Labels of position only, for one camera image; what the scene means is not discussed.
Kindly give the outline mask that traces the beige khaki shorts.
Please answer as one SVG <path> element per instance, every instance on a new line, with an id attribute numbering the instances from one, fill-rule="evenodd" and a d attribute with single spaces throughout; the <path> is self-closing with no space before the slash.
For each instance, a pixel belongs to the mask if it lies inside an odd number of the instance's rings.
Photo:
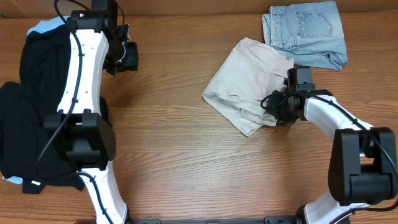
<path id="1" fill-rule="evenodd" d="M 245 136 L 261 126 L 275 126 L 276 119 L 261 107 L 274 90 L 285 88 L 287 71 L 294 60 L 276 49 L 245 37 L 202 93 L 203 99 Z"/>

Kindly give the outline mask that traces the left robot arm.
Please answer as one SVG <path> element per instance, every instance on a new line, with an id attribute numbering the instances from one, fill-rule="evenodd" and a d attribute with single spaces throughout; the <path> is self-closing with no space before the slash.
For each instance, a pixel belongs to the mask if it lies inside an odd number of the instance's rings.
<path id="1" fill-rule="evenodd" d="M 92 1 L 64 19 L 70 31 L 67 82 L 55 115 L 45 118 L 51 135 L 45 149 L 54 146 L 72 173 L 84 182 L 93 203 L 95 223 L 131 223 L 113 169 L 116 135 L 100 103 L 101 76 L 138 69 L 137 44 L 129 25 L 118 24 L 123 9 L 115 0 Z"/>

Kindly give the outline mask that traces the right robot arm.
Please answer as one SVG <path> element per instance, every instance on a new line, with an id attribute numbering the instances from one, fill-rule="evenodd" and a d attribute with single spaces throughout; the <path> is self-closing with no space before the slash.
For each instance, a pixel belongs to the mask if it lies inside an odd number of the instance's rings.
<path id="1" fill-rule="evenodd" d="M 278 125 L 302 121 L 316 124 L 332 141 L 328 190 L 289 216 L 268 216 L 265 223 L 349 223 L 360 211 L 388 212 L 397 198 L 396 137 L 389 128 L 375 128 L 344 109 L 328 90 L 318 90 L 310 67 L 294 67 L 285 88 L 261 101 Z"/>

